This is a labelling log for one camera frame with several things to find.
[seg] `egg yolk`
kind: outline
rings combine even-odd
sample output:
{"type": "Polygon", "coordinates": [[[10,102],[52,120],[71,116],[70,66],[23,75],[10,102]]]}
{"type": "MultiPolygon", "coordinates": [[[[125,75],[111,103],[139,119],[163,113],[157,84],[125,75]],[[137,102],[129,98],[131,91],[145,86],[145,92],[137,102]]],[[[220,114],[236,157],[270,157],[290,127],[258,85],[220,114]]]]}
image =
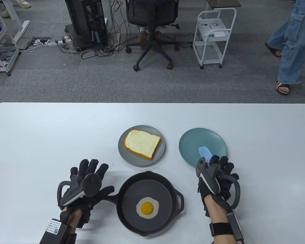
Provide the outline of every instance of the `egg yolk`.
{"type": "Polygon", "coordinates": [[[144,215],[149,215],[153,212],[154,206],[150,202],[145,202],[141,205],[141,212],[144,215]]]}

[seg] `hand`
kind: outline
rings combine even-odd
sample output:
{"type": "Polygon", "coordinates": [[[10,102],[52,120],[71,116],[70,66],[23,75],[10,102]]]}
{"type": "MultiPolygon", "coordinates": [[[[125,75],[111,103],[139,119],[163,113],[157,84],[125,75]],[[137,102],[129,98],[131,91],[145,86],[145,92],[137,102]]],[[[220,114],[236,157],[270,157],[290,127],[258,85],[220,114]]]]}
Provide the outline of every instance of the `hand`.
{"type": "MultiPolygon", "coordinates": [[[[85,178],[88,174],[94,173],[98,165],[98,160],[97,159],[92,159],[91,162],[87,159],[84,159],[80,162],[79,165],[79,171],[77,167],[72,167],[70,169],[70,179],[73,175],[78,175],[82,178],[85,178]]],[[[107,164],[102,164],[99,169],[96,171],[96,174],[99,175],[101,180],[103,180],[105,172],[108,169],[107,164]]],[[[90,211],[93,209],[93,207],[98,204],[103,197],[111,194],[114,192],[114,186],[107,186],[103,189],[101,189],[95,196],[88,197],[88,196],[83,196],[82,198],[76,199],[74,202],[70,203],[67,206],[68,214],[72,214],[77,209],[80,209],[82,212],[82,216],[80,218],[80,221],[78,223],[78,228],[82,228],[85,223],[88,223],[89,218],[90,218],[90,211]]]]}
{"type": "MultiPolygon", "coordinates": [[[[219,164],[220,165],[220,169],[223,171],[223,173],[232,176],[233,178],[235,178],[236,180],[239,179],[238,174],[231,174],[231,171],[234,168],[234,164],[233,163],[229,163],[228,162],[228,158],[223,156],[221,157],[221,159],[219,160],[219,157],[217,155],[214,155],[211,159],[210,159],[210,163],[209,165],[212,164],[219,164]]],[[[199,184],[198,184],[198,192],[200,192],[201,194],[201,199],[203,202],[203,205],[205,206],[205,210],[207,211],[207,207],[205,204],[205,197],[208,195],[211,195],[212,198],[214,199],[214,201],[216,203],[218,203],[219,205],[221,205],[224,208],[228,208],[228,204],[226,204],[226,201],[231,197],[231,194],[229,192],[231,186],[232,186],[232,182],[229,180],[219,180],[217,179],[219,182],[219,186],[220,186],[220,194],[219,195],[214,195],[209,188],[207,187],[207,185],[205,184],[205,182],[203,181],[203,179],[201,177],[199,177],[199,184]]]]}

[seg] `power strip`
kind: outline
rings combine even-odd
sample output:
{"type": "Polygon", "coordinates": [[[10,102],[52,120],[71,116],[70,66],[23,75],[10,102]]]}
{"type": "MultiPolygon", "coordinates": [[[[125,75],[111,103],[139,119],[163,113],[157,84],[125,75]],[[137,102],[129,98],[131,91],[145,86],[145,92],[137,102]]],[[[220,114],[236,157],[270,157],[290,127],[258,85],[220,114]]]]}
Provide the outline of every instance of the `power strip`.
{"type": "Polygon", "coordinates": [[[71,43],[71,39],[68,37],[68,38],[65,38],[64,41],[55,41],[55,43],[53,42],[50,42],[49,43],[49,47],[55,47],[57,45],[64,45],[64,44],[69,44],[71,43]]]}

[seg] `blue spatula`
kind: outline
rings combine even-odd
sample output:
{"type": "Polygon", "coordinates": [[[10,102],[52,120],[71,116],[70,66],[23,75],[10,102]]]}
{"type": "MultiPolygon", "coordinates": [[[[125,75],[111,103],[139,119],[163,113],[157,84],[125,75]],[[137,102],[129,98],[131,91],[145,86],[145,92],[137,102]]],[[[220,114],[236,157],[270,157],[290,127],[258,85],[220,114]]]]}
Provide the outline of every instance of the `blue spatula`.
{"type": "Polygon", "coordinates": [[[202,158],[205,158],[207,162],[210,162],[210,159],[212,157],[212,153],[207,147],[199,147],[199,153],[202,158]]]}

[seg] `office chair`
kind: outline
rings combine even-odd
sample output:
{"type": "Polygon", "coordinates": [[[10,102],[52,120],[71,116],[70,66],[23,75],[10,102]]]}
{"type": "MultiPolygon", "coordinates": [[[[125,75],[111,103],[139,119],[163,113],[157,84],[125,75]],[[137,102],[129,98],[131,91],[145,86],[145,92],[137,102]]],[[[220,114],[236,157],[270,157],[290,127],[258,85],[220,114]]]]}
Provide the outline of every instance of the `office chair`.
{"type": "Polygon", "coordinates": [[[149,31],[149,39],[143,42],[135,42],[126,44],[126,52],[131,53],[130,47],[145,47],[145,50],[138,58],[133,66],[135,71],[140,70],[139,63],[149,50],[154,47],[168,61],[167,69],[173,68],[172,59],[162,50],[161,45],[175,45],[175,51],[179,51],[177,42],[156,40],[155,32],[157,26],[170,25],[174,23],[178,16],[178,1],[179,0],[126,0],[127,18],[129,23],[147,26],[149,31]]]}

